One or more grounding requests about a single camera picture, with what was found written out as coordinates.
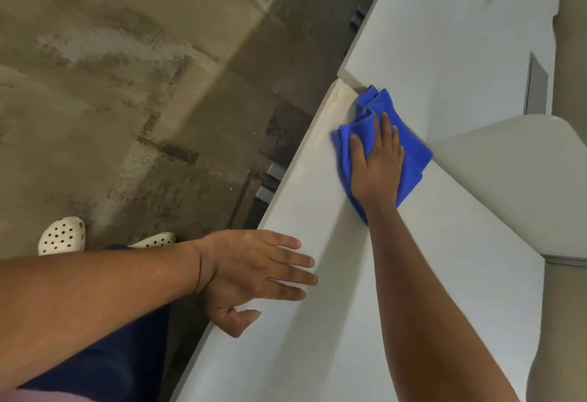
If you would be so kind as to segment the person's right forearm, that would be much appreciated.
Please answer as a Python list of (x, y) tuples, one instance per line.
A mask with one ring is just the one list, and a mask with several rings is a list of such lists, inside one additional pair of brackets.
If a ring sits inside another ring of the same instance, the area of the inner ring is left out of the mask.
[(393, 204), (364, 204), (389, 372), (399, 402), (520, 402)]

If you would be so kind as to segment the dark blue trousers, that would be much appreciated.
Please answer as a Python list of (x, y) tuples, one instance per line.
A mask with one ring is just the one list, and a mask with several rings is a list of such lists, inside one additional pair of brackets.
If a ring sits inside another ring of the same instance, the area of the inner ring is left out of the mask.
[(143, 315), (17, 389), (64, 391), (96, 402), (158, 402), (169, 305)]

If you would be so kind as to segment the person's right hand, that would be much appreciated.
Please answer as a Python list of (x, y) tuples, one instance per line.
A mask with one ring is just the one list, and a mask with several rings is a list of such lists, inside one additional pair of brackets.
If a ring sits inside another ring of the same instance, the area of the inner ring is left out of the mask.
[(351, 164), (351, 190), (368, 219), (398, 216), (396, 200), (403, 169), (396, 165), (399, 131), (393, 126), (393, 151), (386, 152), (380, 138), (380, 123), (374, 122), (374, 145), (366, 164)]

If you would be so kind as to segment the blue microfiber cloth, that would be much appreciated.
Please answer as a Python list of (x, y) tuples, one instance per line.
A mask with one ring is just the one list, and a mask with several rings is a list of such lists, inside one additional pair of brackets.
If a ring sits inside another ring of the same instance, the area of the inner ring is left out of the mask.
[(399, 206), (422, 180), (423, 171), (433, 159), (433, 153), (404, 124), (394, 109), (392, 98), (386, 89), (378, 90), (375, 86), (370, 86), (357, 97), (354, 103), (355, 115), (353, 120), (332, 131), (330, 137), (334, 145), (339, 178), (343, 189), (358, 216), (367, 225), (364, 209), (351, 190), (350, 136), (356, 134), (360, 138), (364, 156), (368, 157), (375, 143), (375, 119), (381, 121), (381, 115), (384, 112), (389, 117), (392, 126), (397, 128), (399, 141), (404, 149), (404, 159), (396, 206)]

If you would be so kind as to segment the person's left forearm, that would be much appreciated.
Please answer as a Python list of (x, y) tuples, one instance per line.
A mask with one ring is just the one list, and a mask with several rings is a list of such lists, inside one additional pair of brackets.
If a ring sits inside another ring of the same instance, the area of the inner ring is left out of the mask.
[(188, 243), (0, 262), (0, 392), (198, 286)]

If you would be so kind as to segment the person's left hand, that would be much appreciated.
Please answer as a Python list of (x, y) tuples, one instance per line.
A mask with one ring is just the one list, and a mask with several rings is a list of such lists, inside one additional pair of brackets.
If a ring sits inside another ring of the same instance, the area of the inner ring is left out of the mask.
[(220, 310), (239, 310), (255, 299), (300, 302), (306, 297), (301, 287), (307, 285), (272, 280), (268, 273), (312, 272), (315, 260), (299, 249), (268, 245), (256, 232), (274, 231), (224, 230), (189, 242), (200, 262), (195, 293), (202, 295), (206, 314), (218, 328)]

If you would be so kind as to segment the white perforated clog shoe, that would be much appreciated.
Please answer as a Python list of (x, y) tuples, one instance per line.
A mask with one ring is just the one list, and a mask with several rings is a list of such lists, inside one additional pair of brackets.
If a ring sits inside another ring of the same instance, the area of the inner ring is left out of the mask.
[(86, 246), (86, 225), (77, 216), (56, 220), (40, 236), (38, 255), (83, 252)]
[(130, 249), (155, 248), (167, 244), (173, 244), (176, 243), (176, 241), (176, 235), (172, 232), (162, 232), (156, 235), (151, 235), (147, 238), (142, 239), (139, 242), (128, 245), (127, 247)]

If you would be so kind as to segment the pink shirt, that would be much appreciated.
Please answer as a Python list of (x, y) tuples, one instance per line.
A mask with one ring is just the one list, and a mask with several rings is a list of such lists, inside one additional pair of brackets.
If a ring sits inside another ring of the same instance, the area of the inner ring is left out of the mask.
[(96, 402), (64, 391), (13, 389), (0, 392), (0, 402)]

